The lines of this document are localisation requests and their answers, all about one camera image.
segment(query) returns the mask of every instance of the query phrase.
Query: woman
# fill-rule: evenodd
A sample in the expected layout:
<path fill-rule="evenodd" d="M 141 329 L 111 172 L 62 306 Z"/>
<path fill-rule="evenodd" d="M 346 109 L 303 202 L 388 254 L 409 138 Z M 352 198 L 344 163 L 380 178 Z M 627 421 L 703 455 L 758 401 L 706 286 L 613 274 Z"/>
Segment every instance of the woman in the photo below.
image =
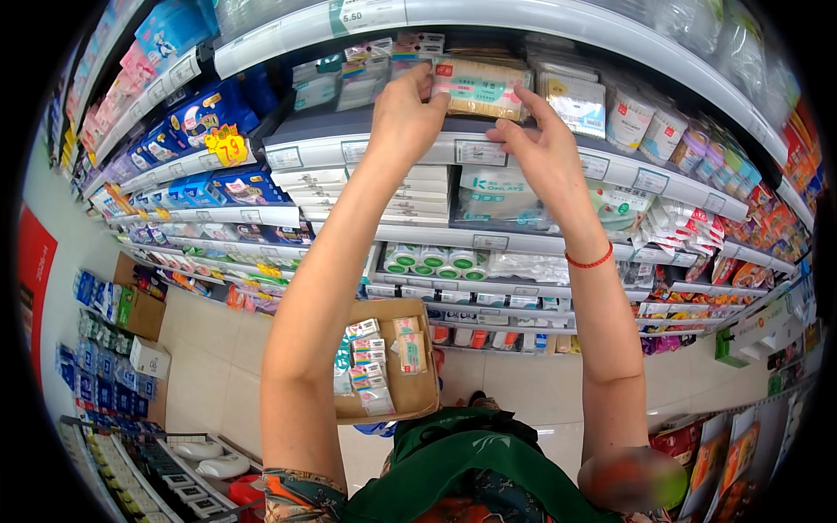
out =
<path fill-rule="evenodd" d="M 618 521 L 590 505 L 540 453 L 537 433 L 510 413 L 481 407 L 461 408 L 453 421 L 443 409 L 401 422 L 390 469 L 347 501 L 334 353 L 383 210 L 441 129 L 449 95 L 422 103 L 430 93 L 429 72 L 428 64 L 418 65 L 378 97 L 366 153 L 276 314 L 261 381 L 266 520 Z M 612 449 L 643 447 L 639 336 L 575 140 L 545 100 L 530 90 L 515 93 L 539 130 L 498 120 L 486 135 L 517 157 L 566 243 L 584 346 L 582 463 Z M 337 265 L 343 270 L 332 270 Z"/>

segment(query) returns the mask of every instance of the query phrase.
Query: green circular label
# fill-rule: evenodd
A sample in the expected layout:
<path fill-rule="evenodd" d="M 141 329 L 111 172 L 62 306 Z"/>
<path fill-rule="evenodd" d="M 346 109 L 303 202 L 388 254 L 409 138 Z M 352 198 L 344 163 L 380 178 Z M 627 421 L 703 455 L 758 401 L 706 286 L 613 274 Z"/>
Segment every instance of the green circular label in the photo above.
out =
<path fill-rule="evenodd" d="M 474 262 L 469 259 L 457 259 L 454 261 L 454 267 L 457 269 L 470 269 L 474 266 Z"/>

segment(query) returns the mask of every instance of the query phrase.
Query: green apron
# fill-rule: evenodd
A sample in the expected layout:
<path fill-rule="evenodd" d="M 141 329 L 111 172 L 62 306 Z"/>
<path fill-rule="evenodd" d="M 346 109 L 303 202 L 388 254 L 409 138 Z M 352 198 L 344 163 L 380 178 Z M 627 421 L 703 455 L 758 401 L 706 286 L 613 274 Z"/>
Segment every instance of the green apron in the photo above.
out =
<path fill-rule="evenodd" d="M 540 453 L 534 429 L 509 423 L 510 419 L 510 413 L 469 407 L 443 408 L 399 422 L 389 472 L 370 479 L 347 502 L 341 523 L 415 520 L 471 469 L 504 475 L 538 499 L 560 523 L 621 523 L 619 515 L 592 507 L 567 475 Z M 490 425 L 496 429 L 481 429 Z M 534 432 L 533 438 L 527 437 L 527 430 Z"/>

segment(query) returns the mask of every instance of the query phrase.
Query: toothpick package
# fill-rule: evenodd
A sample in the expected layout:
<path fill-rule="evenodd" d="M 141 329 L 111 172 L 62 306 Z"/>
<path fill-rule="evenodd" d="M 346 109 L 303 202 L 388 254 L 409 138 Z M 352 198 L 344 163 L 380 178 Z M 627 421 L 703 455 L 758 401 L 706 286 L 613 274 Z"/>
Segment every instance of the toothpick package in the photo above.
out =
<path fill-rule="evenodd" d="M 515 85 L 531 88 L 531 72 L 463 59 L 434 58 L 431 95 L 450 93 L 448 114 L 523 121 L 529 115 Z"/>

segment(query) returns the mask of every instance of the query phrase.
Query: tiled floor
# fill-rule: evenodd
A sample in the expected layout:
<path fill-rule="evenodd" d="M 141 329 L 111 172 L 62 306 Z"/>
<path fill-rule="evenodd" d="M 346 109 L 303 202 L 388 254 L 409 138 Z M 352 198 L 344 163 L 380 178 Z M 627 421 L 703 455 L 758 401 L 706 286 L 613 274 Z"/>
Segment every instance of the tiled floor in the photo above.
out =
<path fill-rule="evenodd" d="M 166 429 L 222 433 L 261 454 L 259 380 L 271 319 L 172 289 L 160 342 L 172 354 Z M 647 357 L 649 426 L 678 414 L 749 403 L 767 396 L 765 363 L 734 369 L 714 361 L 712 339 Z M 581 462 L 581 357 L 503 356 L 448 351 L 442 403 L 477 389 L 535 427 L 546 455 L 571 478 Z M 377 477 L 392 440 L 339 429 L 350 493 Z"/>

